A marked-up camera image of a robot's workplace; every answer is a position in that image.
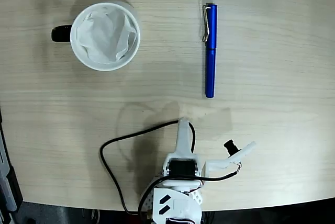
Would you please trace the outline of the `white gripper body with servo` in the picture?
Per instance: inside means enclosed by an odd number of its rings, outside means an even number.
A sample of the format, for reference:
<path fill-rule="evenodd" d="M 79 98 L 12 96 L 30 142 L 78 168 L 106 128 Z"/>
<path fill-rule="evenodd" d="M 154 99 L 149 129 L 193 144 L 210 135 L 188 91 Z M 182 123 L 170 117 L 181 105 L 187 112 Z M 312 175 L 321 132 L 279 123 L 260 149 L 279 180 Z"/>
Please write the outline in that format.
<path fill-rule="evenodd" d="M 175 153 L 170 153 L 163 163 L 163 177 L 170 175 L 201 176 L 196 155 L 182 157 Z M 162 182 L 162 186 L 173 190 L 197 190 L 203 186 L 200 180 L 187 178 L 168 179 Z"/>

